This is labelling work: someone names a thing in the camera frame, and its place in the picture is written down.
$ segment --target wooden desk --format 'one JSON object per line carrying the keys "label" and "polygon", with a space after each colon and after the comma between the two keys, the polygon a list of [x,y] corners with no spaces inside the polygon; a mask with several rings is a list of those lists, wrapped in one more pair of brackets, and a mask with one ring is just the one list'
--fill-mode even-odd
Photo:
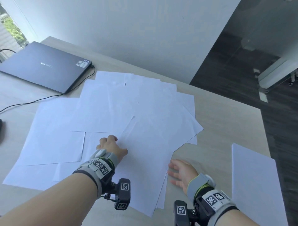
{"label": "wooden desk", "polygon": [[[184,144],[174,153],[173,158],[186,159],[198,171],[208,173],[215,179],[217,188],[222,189],[228,195],[231,195],[232,189],[232,143],[270,156],[261,111],[257,108],[52,37],[48,37],[42,43],[90,59],[96,70],[134,73],[157,78],[163,82],[176,84],[179,92],[194,95],[196,119],[204,130],[197,135],[198,145]],[[82,87],[83,85],[67,96],[79,97]],[[56,93],[12,76],[0,74],[0,109],[53,94]],[[4,135],[0,138],[2,140],[0,143],[0,181],[4,180],[17,161],[38,105],[38,103],[25,105],[0,114],[0,118],[5,122]],[[1,184],[0,214],[5,214],[39,192]],[[100,199],[94,204],[83,225],[172,225],[173,202],[177,199],[187,201],[189,207],[192,207],[183,191],[168,183],[165,208],[155,210],[152,218],[133,208],[116,211],[112,202]]]}

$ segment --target floor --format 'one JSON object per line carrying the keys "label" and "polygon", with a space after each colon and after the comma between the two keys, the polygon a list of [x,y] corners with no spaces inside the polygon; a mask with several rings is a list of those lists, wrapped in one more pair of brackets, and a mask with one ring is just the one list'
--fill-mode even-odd
{"label": "floor", "polygon": [[276,160],[290,226],[298,225],[298,82],[280,84],[261,101],[253,68],[278,59],[241,48],[240,38],[222,33],[191,85],[261,109],[271,157]]}

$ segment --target human hand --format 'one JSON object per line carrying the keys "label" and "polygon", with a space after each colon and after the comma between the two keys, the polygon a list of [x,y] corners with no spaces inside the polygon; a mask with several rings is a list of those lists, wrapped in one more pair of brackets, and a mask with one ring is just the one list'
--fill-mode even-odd
{"label": "human hand", "polygon": [[168,175],[176,179],[179,179],[171,180],[170,182],[174,185],[183,188],[184,193],[187,194],[187,186],[189,182],[199,175],[196,169],[187,161],[179,159],[171,159],[171,162],[169,163],[169,168],[179,171],[178,173],[175,173],[173,171],[167,172]]}
{"label": "human hand", "polygon": [[103,137],[99,140],[99,145],[97,145],[96,149],[107,149],[107,152],[114,153],[119,163],[123,159],[124,156],[127,155],[127,149],[119,148],[119,146],[116,144],[116,141],[118,140],[117,137],[113,135],[109,135],[108,138]]}

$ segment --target gray laptop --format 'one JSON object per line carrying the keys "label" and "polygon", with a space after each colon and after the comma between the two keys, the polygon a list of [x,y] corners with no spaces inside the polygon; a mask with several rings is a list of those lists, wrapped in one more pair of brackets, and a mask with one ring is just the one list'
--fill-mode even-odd
{"label": "gray laptop", "polygon": [[32,42],[0,63],[0,72],[67,93],[91,64],[90,60]]}

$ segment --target power cord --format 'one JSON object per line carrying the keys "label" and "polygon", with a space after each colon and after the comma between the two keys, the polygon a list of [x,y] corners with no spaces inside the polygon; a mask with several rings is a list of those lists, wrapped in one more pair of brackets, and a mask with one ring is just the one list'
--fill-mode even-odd
{"label": "power cord", "polygon": [[13,51],[13,50],[11,50],[11,49],[1,49],[0,50],[0,52],[2,52],[3,50],[9,50],[9,51],[11,51],[11,52],[14,52],[14,53],[16,53],[15,51]]}
{"label": "power cord", "polygon": [[[87,78],[89,78],[89,77],[91,77],[92,75],[95,74],[95,71],[96,71],[95,66],[91,65],[91,67],[94,68],[94,72],[93,72],[91,75],[89,75],[89,76],[87,76],[86,78],[84,78],[84,79],[81,81],[80,84],[78,84],[75,88],[71,89],[71,90],[68,91],[67,93],[70,93],[71,91],[73,91],[74,89],[76,89],[77,87],[79,87],[79,86],[80,86],[80,85],[81,85]],[[3,111],[5,111],[7,108],[10,108],[10,107],[13,107],[13,106],[25,105],[25,104],[31,104],[31,103],[35,103],[35,102],[40,101],[40,100],[48,99],[48,98],[50,98],[50,97],[59,97],[59,96],[62,96],[62,95],[64,95],[64,93],[61,93],[61,94],[58,94],[58,95],[49,96],[49,97],[45,97],[45,98],[41,98],[41,99],[39,99],[39,100],[35,100],[35,101],[29,102],[29,103],[19,103],[19,104],[10,105],[10,106],[8,106],[8,107],[2,109],[2,110],[0,111],[0,114],[1,114]]]}

